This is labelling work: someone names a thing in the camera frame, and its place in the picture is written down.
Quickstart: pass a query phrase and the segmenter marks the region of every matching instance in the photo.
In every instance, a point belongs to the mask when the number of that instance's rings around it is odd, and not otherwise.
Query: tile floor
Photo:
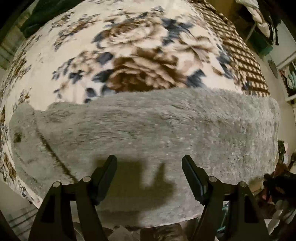
[[[267,60],[270,59],[270,57],[266,56],[264,60],[262,60],[255,53],[254,56],[261,66],[261,71],[268,85],[271,97],[277,100],[279,104],[281,111],[281,123],[279,126],[278,139],[288,143],[288,152],[290,157],[296,149],[296,123],[292,105],[285,101],[284,92],[280,85],[280,81],[282,80],[280,77],[277,79],[269,67]]]

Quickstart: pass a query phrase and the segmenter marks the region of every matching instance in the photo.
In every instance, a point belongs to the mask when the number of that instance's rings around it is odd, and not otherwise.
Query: gray fur blanket
[[[147,227],[201,214],[181,168],[186,154],[226,183],[271,173],[279,122],[272,98],[176,88],[57,103],[46,111],[24,103],[9,127],[17,173],[41,197],[53,182],[80,180],[116,155],[99,217]]]

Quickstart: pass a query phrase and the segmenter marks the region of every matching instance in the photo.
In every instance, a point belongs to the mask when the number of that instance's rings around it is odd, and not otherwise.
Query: plaid fabric
[[[234,24],[206,0],[189,0],[203,14],[213,31],[222,39],[231,55],[231,66],[247,95],[270,96],[260,65],[236,31]]]
[[[28,208],[22,208],[18,212],[5,216],[9,226],[21,241],[28,240],[37,212],[38,209],[31,205]]]

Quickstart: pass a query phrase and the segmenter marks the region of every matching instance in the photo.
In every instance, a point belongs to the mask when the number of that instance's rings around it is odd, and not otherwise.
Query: brown checkered fabric
[[[223,41],[224,48],[231,55],[231,66],[242,83],[247,95],[270,96],[259,63],[238,35],[234,24],[219,13],[206,0],[189,0],[203,14],[213,31]]]

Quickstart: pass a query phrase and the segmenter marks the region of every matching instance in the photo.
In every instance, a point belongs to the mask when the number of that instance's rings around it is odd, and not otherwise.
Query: floral bedding
[[[53,102],[87,104],[123,91],[168,88],[269,95],[235,28],[206,1],[83,1],[27,39],[3,79],[1,179],[40,206],[10,150],[9,121],[20,103],[46,110]]]

